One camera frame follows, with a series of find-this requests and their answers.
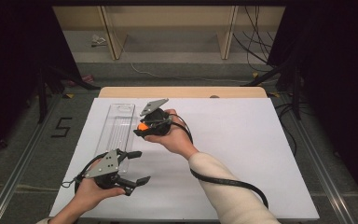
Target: transparent acrylic plate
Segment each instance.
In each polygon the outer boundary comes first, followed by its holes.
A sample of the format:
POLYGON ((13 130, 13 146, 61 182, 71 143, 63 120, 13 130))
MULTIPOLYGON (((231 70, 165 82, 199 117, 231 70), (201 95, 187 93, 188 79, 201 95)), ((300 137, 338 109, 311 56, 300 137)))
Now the transparent acrylic plate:
MULTIPOLYGON (((135 105, 113 104, 110 105, 103 126, 103 132, 95 151, 95 156, 119 148, 122 151, 131 152, 137 118, 135 105)), ((129 160, 124 160, 119 166, 120 173, 127 173, 129 160)))

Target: black strap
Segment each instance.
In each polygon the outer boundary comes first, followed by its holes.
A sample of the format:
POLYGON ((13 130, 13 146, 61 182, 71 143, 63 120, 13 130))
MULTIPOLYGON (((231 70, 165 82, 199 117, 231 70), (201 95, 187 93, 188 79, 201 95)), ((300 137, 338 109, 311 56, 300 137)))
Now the black strap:
POLYGON ((185 131, 185 133, 187 134, 188 138, 190 139, 190 142, 193 143, 193 137, 191 136, 191 133, 182 125, 176 123, 176 122, 172 122, 171 124, 178 126, 179 128, 181 128, 183 131, 185 131))
POLYGON ((221 179, 221 178, 214 178, 214 177, 209 177, 209 176, 205 176, 205 175, 200 175, 199 173, 193 171, 192 169, 190 169, 190 171, 191 171, 191 174, 193 176, 195 176, 197 179, 205 181, 205 182, 250 189, 250 190, 256 192, 260 196, 261 200, 263 201, 263 204, 267 208, 269 208, 269 202, 267 201, 266 195, 264 195, 263 191, 258 189, 256 186, 253 186, 253 185, 245 183, 245 182, 241 182, 239 180, 221 179))

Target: white sleeve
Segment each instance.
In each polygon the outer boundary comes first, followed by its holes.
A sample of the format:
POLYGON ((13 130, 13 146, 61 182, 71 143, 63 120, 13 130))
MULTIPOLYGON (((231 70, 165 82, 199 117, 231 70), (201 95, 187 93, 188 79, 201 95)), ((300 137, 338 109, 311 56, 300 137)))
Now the white sleeve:
MULTIPOLYGON (((192 155, 188 163, 200 175, 238 180, 222 162, 206 153, 192 155)), ((279 223, 249 189, 203 181, 200 184, 222 224, 279 223)))

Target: hand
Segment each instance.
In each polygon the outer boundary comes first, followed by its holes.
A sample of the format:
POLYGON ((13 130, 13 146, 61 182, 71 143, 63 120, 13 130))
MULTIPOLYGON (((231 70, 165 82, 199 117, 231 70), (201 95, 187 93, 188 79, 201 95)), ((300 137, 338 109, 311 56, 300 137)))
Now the hand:
MULTIPOLYGON (((165 112, 173 115, 173 122, 185 127, 185 124, 179 120, 177 116, 175 116, 177 114, 174 109, 165 110, 165 112)), ((145 140, 152 143, 160 143, 170 152, 179 154, 185 157, 187 160, 190 159, 194 153, 198 152, 198 150, 191 143, 185 131, 176 125, 171 125, 170 131, 164 136, 148 135, 145 137, 145 140)))
MULTIPOLYGON (((99 160, 95 161, 91 165, 91 168, 98 162, 99 160)), ((74 223, 81 215, 96 207, 102 200, 124 193, 125 190, 121 188, 101 189, 97 186, 94 179, 84 178, 71 202, 57 216, 53 217, 48 224, 74 223)))

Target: white table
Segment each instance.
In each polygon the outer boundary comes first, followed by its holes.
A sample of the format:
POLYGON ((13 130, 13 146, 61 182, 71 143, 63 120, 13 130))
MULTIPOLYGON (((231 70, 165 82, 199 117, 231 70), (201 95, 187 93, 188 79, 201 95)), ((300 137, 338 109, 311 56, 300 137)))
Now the white table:
MULTIPOLYGON (((95 99, 64 180, 76 176, 94 157, 111 104, 135 104, 139 115, 146 103, 157 99, 161 98, 95 99)), ((240 180, 260 188, 276 218, 319 218, 270 99, 171 98, 162 108, 177 110, 199 150, 214 155, 240 180)), ((186 160, 141 137, 134 138, 132 149, 142 150, 143 156, 131 160, 129 171, 122 177, 135 180, 151 175, 149 183, 135 189, 130 197, 104 200, 83 217, 116 221, 217 220, 186 160)), ((73 195, 73 188, 61 188, 50 215, 55 216, 73 195)))

